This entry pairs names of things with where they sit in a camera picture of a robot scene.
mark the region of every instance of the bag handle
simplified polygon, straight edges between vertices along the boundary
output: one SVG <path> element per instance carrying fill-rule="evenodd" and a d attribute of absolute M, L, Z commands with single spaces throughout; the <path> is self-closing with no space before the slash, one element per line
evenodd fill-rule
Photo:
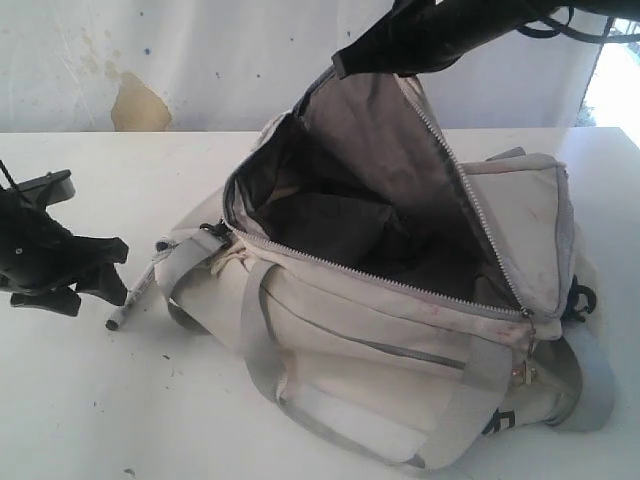
<path fill-rule="evenodd" d="M 480 435 L 504 398 L 512 371 L 512 352 L 504 345 L 472 337 L 471 355 L 460 383 L 435 430 L 417 454 L 405 462 L 381 457 L 280 398 L 287 370 L 271 328 L 263 283 L 276 264 L 259 261 L 249 274 L 242 299 L 240 334 L 247 370 L 258 391 L 287 416 L 316 435 L 387 465 L 412 473 L 445 467 Z"/>

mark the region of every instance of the white duffel bag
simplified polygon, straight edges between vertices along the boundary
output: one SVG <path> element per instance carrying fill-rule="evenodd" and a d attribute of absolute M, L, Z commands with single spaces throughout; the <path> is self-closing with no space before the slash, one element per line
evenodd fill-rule
<path fill-rule="evenodd" d="M 179 323 L 243 355 L 293 420 L 386 464 L 610 415 L 564 165 L 458 163 L 414 78 L 327 71 L 158 246 Z"/>

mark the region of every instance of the white table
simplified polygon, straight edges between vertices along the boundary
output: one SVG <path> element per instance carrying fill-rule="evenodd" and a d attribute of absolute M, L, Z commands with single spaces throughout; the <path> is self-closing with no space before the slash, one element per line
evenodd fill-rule
<path fill-rule="evenodd" d="M 121 236 L 129 284 L 154 241 L 222 184 L 255 133 L 2 134 L 17 180 L 70 168 L 51 208 L 75 233 Z M 632 479 L 640 454 L 640 151 L 617 129 L 449 131 L 463 161 L 521 145 L 568 163 L 577 220 L 601 273 L 599 338 L 617 374 L 597 433 L 526 427 L 481 439 L 437 479 Z M 75 319 L 0 305 L 0 478 L 393 479 L 307 433 L 254 389 L 242 361 L 175 325 L 157 297 L 122 332 L 84 296 Z"/>

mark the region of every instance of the bag zipper track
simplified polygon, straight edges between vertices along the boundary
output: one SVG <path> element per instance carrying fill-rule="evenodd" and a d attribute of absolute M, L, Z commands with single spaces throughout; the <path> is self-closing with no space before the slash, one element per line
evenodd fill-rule
<path fill-rule="evenodd" d="M 498 260 L 498 265 L 500 267 L 500 270 L 502 271 L 502 274 L 505 277 L 505 280 L 507 281 L 507 285 L 509 286 L 509 288 L 511 289 L 511 293 L 513 293 L 514 298 L 516 299 L 516 301 L 519 304 L 520 309 L 519 310 L 512 310 L 512 309 L 506 309 L 506 308 L 499 308 L 499 307 L 493 307 L 491 305 L 482 305 L 480 303 L 475 303 L 475 302 L 469 302 L 467 300 L 461 300 L 455 297 L 451 297 L 449 295 L 444 295 L 441 293 L 436 293 L 436 292 L 430 292 L 428 290 L 423 290 L 421 288 L 417 288 L 417 287 L 413 287 L 411 285 L 406 285 L 404 283 L 400 283 L 397 282 L 395 280 L 390 280 L 388 278 L 384 278 L 384 277 L 379 277 L 377 275 L 372 275 L 370 273 L 366 273 L 366 272 L 362 272 L 360 270 L 356 270 L 354 268 L 350 268 L 350 267 L 345 267 L 344 265 L 340 265 L 338 263 L 335 262 L 331 262 L 328 260 L 325 260 L 323 258 L 319 258 L 319 257 L 315 257 L 313 255 L 309 255 L 308 253 L 305 252 L 300 252 L 298 250 L 295 250 L 293 248 L 287 247 L 285 245 L 281 245 L 279 243 L 276 243 L 272 240 L 269 239 L 265 239 L 262 237 L 258 237 L 257 235 L 253 235 L 251 233 L 247 233 L 244 232 L 242 230 L 237 229 L 236 227 L 234 227 L 231 222 L 229 222 L 229 220 L 226 218 L 225 215 L 225 198 L 227 197 L 227 192 L 228 192 L 228 185 L 229 182 L 227 181 L 227 183 L 225 184 L 224 187 L 224 191 L 222 194 L 222 221 L 229 227 L 229 229 L 231 231 L 233 231 L 233 233 L 235 235 L 237 235 L 240 238 L 243 238 L 245 240 L 248 240 L 252 243 L 256 243 L 258 245 L 263 245 L 264 247 L 266 247 L 266 250 L 269 251 L 273 251 L 276 253 L 281 253 L 284 254 L 286 256 L 289 257 L 293 257 L 293 258 L 297 258 L 300 260 L 304 260 L 304 261 L 308 261 L 311 263 L 316 263 L 318 265 L 322 265 L 324 267 L 329 267 L 332 268 L 334 270 L 338 270 L 340 272 L 343 272 L 345 274 L 347 274 L 348 276 L 360 279 L 360 280 L 364 280 L 364 281 L 375 281 L 377 283 L 382 283 L 383 285 L 389 285 L 394 287 L 394 289 L 396 290 L 400 290 L 410 296 L 413 297 L 418 297 L 421 299 L 424 299 L 424 296 L 428 296 L 431 297 L 433 299 L 436 300 L 440 300 L 444 303 L 448 303 L 448 304 L 454 304 L 454 305 L 460 305 L 460 306 L 465 306 L 465 307 L 470 307 L 472 309 L 476 309 L 476 310 L 483 310 L 485 312 L 494 312 L 496 314 L 500 314 L 501 316 L 506 316 L 506 317 L 523 317 L 525 319 L 531 319 L 533 316 L 533 311 L 527 307 L 524 306 L 524 302 L 522 300 L 521 295 L 518 294 L 518 292 L 516 291 L 513 281 L 511 280 L 511 277 L 509 276 L 509 274 L 506 271 L 505 265 L 504 265 L 504 260 L 502 258 L 502 256 L 500 255 L 500 253 L 498 252 L 497 246 L 496 246 L 496 242 L 495 242 L 495 238 L 493 237 L 493 235 L 490 232 L 489 229 L 489 225 L 487 223 L 486 217 L 484 215 L 484 212 L 482 210 L 482 206 L 480 205 L 475 193 L 473 192 L 471 185 L 469 183 L 469 179 L 466 175 L 466 173 L 464 172 L 462 166 L 460 165 L 460 163 L 458 162 L 458 160 L 456 159 L 453 151 L 451 150 L 451 147 L 449 147 L 449 145 L 447 144 L 447 142 L 445 141 L 445 139 L 442 137 L 442 135 L 433 127 L 431 121 L 429 120 L 429 118 L 427 117 L 427 115 L 424 113 L 424 111 L 422 110 L 422 108 L 415 102 L 415 100 L 412 98 L 412 94 L 410 92 L 406 91 L 406 87 L 404 85 L 402 85 L 401 83 L 399 83 L 400 85 L 400 89 L 402 90 L 405 98 L 407 98 L 407 100 L 409 101 L 409 103 L 411 104 L 411 106 L 413 107 L 413 109 L 415 110 L 415 112 L 418 114 L 418 117 L 420 118 L 420 120 L 425 124 L 425 126 L 427 127 L 427 130 L 429 130 L 429 132 L 436 138 L 436 140 L 438 141 L 438 143 L 442 146 L 442 148 L 445 149 L 445 152 L 447 153 L 447 155 L 449 156 L 449 160 L 451 160 L 451 162 L 453 163 L 456 172 L 458 173 L 458 175 L 460 176 L 460 178 L 462 179 L 462 184 L 465 190 L 465 193 L 467 194 L 467 197 L 471 200 L 474 209 L 476 211 L 476 214 L 478 215 L 478 218 L 480 219 L 480 223 L 482 225 L 482 228 L 485 232 L 485 235 L 487 236 L 489 243 L 491 244 L 491 248 L 493 249 L 495 255 L 496 255 L 496 259 Z M 266 143 L 269 140 L 269 137 L 271 136 L 271 134 L 273 134 L 273 132 L 275 131 L 277 125 L 273 125 L 272 128 L 270 129 L 271 131 L 268 132 L 267 135 L 265 135 L 265 138 L 263 138 L 263 143 L 260 145 L 262 146 L 264 143 Z M 236 176 L 236 174 L 238 173 L 238 171 L 247 163 L 251 160 L 251 158 L 253 157 L 253 152 L 249 155 L 249 157 L 247 157 L 247 159 L 245 159 L 234 171 L 233 173 L 229 176 L 229 178 L 233 178 Z"/>

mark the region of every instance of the white wall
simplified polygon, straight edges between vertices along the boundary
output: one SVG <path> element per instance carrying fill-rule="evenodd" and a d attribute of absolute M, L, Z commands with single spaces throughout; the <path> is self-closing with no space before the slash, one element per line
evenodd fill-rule
<path fill-rule="evenodd" d="M 0 131 L 259 129 L 391 3 L 1 2 Z M 596 52 L 511 34 L 424 82 L 444 127 L 571 125 Z"/>

